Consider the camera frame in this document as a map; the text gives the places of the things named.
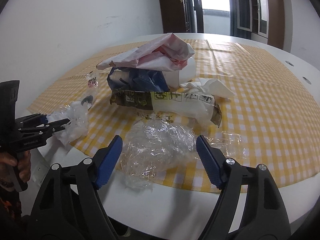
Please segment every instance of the blue plastic bag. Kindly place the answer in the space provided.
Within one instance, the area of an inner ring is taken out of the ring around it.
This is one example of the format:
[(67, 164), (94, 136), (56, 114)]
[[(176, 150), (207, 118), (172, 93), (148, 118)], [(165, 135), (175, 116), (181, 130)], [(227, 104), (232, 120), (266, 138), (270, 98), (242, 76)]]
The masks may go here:
[(130, 67), (113, 67), (107, 78), (111, 90), (169, 92), (161, 71)]

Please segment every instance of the metal grommet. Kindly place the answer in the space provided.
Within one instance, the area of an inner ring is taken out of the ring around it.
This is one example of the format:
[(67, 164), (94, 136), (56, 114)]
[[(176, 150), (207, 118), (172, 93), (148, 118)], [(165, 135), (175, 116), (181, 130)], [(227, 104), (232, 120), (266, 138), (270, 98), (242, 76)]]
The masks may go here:
[(92, 159), (91, 158), (86, 158), (86, 159), (83, 160), (83, 163), (88, 165), (88, 164), (92, 163)]
[(57, 170), (57, 169), (59, 169), (60, 168), (60, 166), (59, 166), (59, 164), (57, 164), (57, 163), (55, 163), (55, 164), (53, 164), (52, 166), (51, 166), (51, 169), (53, 169), (53, 170)]
[(233, 165), (233, 164), (235, 164), (236, 161), (232, 158), (228, 158), (228, 159), (226, 159), (226, 162), (230, 165)]
[(311, 85), (311, 82), (310, 82), (310, 80), (308, 80), (307, 78), (305, 78), (305, 77), (302, 77), (304, 80), (305, 80), (305, 82), (307, 82), (308, 84), (310, 84)]
[(292, 67), (294, 67), (294, 65), (291, 63), (291, 62), (289, 62), (289, 61), (285, 61), (287, 64), (289, 64), (290, 66), (292, 66)]
[(259, 165), (259, 169), (262, 170), (262, 171), (265, 171), (267, 169), (267, 166), (264, 165), (264, 164), (260, 164)]

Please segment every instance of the white plastic bag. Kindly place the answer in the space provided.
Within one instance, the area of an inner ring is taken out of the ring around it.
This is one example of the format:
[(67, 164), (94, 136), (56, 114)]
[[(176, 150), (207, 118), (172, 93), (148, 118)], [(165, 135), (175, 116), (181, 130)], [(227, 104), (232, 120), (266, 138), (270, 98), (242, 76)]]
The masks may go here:
[(60, 107), (58, 111), (47, 115), (48, 122), (68, 118), (70, 122), (65, 124), (65, 129), (54, 135), (64, 146), (88, 133), (88, 108), (87, 102), (74, 101), (70, 105)]
[(139, 48), (134, 48), (108, 58), (97, 65), (97, 69), (107, 67), (132, 67), (161, 71), (181, 70), (195, 51), (173, 33), (164, 34)]

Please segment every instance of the trash pile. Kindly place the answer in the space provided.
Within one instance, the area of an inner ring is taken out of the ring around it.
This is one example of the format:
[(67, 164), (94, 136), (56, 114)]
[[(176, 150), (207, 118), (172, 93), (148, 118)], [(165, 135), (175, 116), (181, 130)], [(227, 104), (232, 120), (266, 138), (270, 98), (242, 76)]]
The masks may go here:
[[(110, 104), (134, 107), (142, 117), (124, 138), (119, 159), (129, 187), (146, 187), (160, 172), (198, 158), (193, 128), (173, 116), (193, 118), (202, 127), (221, 124), (215, 97), (231, 98), (234, 93), (218, 79), (196, 78), (194, 54), (190, 44), (168, 33), (97, 65), (97, 71), (111, 68), (107, 77), (112, 90)], [(49, 115), (52, 121), (61, 117), (71, 120), (58, 137), (64, 144), (87, 133), (88, 109), (97, 95), (97, 73), (89, 73), (87, 80), (82, 101)], [(245, 156), (240, 136), (224, 135), (227, 137), (208, 141), (227, 156)]]

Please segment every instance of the blue gripper pad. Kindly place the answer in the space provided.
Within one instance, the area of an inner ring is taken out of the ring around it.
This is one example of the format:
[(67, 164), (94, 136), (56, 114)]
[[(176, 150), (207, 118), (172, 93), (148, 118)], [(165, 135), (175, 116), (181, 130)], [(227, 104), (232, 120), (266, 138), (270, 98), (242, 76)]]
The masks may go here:
[(108, 147), (99, 149), (92, 158), (98, 168), (97, 179), (94, 182), (97, 189), (108, 183), (121, 151), (122, 138), (116, 135)]
[(210, 182), (216, 185), (218, 189), (222, 189), (224, 182), (221, 179), (221, 168), (211, 152), (211, 149), (214, 148), (209, 145), (204, 136), (200, 135), (196, 140), (196, 149)]

